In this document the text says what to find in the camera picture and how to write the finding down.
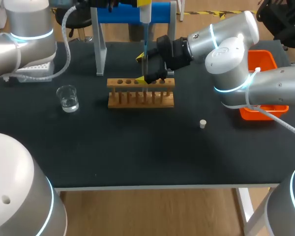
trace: floor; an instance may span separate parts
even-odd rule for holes
[[[259,0],[186,0],[185,11],[257,10]],[[186,36],[219,17],[185,15],[177,21],[177,37]],[[273,36],[258,23],[261,40]],[[56,38],[62,41],[60,26],[54,21]],[[166,25],[156,25],[154,39],[166,34]],[[9,31],[7,24],[3,31]],[[104,26],[106,41],[129,41],[128,26]],[[91,28],[86,28],[91,36]],[[288,50],[295,61],[295,49]],[[250,188],[256,209],[267,188]],[[240,236],[242,222],[233,189],[127,190],[67,192],[63,195],[68,214],[68,236]],[[260,236],[268,235],[263,229]]]

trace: orange plastic tray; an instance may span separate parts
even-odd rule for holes
[[[256,67],[260,67],[261,71],[276,69],[277,65],[271,52],[266,50],[250,50],[248,51],[248,69],[254,71]],[[289,110],[289,106],[285,105],[262,105],[261,109],[280,117]],[[272,120],[266,115],[250,110],[249,108],[240,108],[240,115],[245,120]]]

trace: black chair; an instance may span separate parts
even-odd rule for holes
[[[281,40],[284,46],[295,48],[295,0],[264,0],[257,20]]]
[[[55,13],[56,21],[59,25],[62,25],[62,20],[67,12],[67,9],[57,8]],[[90,15],[90,8],[81,9],[79,11],[74,11],[70,14],[67,23],[66,28],[71,29],[71,32],[69,33],[69,38],[73,36],[74,29],[78,30],[79,38],[73,39],[79,40],[83,42],[90,42],[92,41],[92,37],[86,37],[84,28],[91,26],[92,20]]]

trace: black table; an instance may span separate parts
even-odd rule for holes
[[[104,77],[96,76],[93,44],[70,47],[70,68],[52,82],[0,79],[0,133],[20,141],[54,187],[275,184],[295,169],[295,135],[223,107],[203,64],[175,72],[174,108],[114,110],[107,108],[106,79],[141,76],[135,58],[142,45],[107,43]],[[271,51],[279,67],[289,65],[279,42],[255,48]],[[56,70],[64,55],[59,44]],[[56,97],[67,84],[77,88],[73,114]],[[295,126],[295,107],[282,119]]]

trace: test tube rack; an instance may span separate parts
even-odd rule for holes
[[[174,78],[158,79],[149,85],[142,85],[135,79],[107,79],[107,87],[112,89],[109,93],[108,108],[174,107]],[[121,91],[129,88],[141,91]],[[146,91],[149,88],[157,88],[160,91]]]

